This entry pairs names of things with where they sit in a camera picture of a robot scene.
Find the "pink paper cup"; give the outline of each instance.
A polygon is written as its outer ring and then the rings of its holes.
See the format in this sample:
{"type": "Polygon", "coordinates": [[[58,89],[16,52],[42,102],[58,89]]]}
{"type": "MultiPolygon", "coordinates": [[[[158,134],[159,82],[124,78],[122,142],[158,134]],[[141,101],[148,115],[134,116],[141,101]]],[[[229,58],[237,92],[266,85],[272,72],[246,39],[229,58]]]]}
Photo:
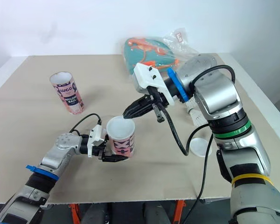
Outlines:
{"type": "Polygon", "coordinates": [[[107,133],[114,154],[132,157],[135,150],[135,123],[123,116],[112,118],[107,123],[107,133]]]}
{"type": "Polygon", "coordinates": [[[83,112],[84,104],[78,92],[73,76],[66,71],[60,71],[50,77],[59,98],[71,114],[83,112]]]}

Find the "white cup lid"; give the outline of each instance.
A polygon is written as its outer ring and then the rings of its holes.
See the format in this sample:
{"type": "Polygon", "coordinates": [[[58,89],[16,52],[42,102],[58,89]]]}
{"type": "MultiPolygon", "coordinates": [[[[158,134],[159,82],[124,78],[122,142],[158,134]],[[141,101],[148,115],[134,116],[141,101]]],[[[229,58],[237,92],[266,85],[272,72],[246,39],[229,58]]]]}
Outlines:
{"type": "Polygon", "coordinates": [[[208,141],[202,138],[194,138],[190,142],[190,149],[192,153],[199,157],[205,157],[208,141]]]}

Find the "white connector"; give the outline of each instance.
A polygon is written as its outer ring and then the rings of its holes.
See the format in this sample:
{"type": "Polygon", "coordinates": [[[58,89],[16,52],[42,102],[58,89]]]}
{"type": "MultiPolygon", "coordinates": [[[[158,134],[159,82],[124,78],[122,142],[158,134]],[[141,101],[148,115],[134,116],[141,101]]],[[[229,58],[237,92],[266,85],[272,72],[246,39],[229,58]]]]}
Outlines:
{"type": "Polygon", "coordinates": [[[101,125],[95,125],[93,129],[90,130],[89,139],[87,142],[87,155],[92,157],[92,147],[99,146],[105,140],[106,130],[102,128],[101,125]]]}
{"type": "Polygon", "coordinates": [[[133,83],[137,92],[148,94],[147,87],[152,86],[158,89],[158,92],[164,94],[170,105],[174,105],[174,100],[165,85],[159,70],[145,64],[137,63],[133,73],[133,83]]]}

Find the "label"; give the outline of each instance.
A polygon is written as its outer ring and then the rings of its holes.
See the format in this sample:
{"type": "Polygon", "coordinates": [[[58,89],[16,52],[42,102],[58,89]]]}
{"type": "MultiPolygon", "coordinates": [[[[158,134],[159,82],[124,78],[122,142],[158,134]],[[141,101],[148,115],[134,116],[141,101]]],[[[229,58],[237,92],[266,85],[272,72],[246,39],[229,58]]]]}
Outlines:
{"type": "Polygon", "coordinates": [[[53,86],[70,113],[79,114],[83,111],[84,104],[73,78],[68,83],[53,84],[53,86]]]}
{"type": "Polygon", "coordinates": [[[117,155],[131,157],[134,153],[134,148],[135,148],[134,139],[135,139],[134,134],[122,140],[114,140],[110,138],[111,149],[117,155]]]}

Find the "beige tabletop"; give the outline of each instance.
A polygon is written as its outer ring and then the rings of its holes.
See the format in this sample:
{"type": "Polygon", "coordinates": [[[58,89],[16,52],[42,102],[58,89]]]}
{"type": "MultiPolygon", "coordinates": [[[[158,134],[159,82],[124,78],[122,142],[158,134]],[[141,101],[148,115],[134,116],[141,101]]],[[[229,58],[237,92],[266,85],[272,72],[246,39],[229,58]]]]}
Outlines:
{"type": "MultiPolygon", "coordinates": [[[[236,84],[250,120],[256,126],[272,164],[271,179],[280,191],[280,140],[239,83],[236,84]]],[[[0,203],[20,188],[54,144],[55,139],[88,113],[98,113],[105,127],[113,116],[141,94],[137,93],[121,56],[31,56],[0,88],[0,203]],[[71,72],[85,111],[71,115],[49,82],[58,71],[71,72]]],[[[184,105],[168,112],[182,142],[195,129],[184,105]]],[[[203,158],[184,156],[167,122],[153,112],[134,119],[133,158],[103,163],[74,156],[51,191],[49,203],[91,203],[196,198],[201,187],[203,158]]],[[[96,124],[89,118],[78,129],[87,133],[96,124]]],[[[205,128],[196,137],[209,139],[205,128]]],[[[216,144],[209,157],[203,198],[229,197],[231,185],[220,175],[216,144]]]]}

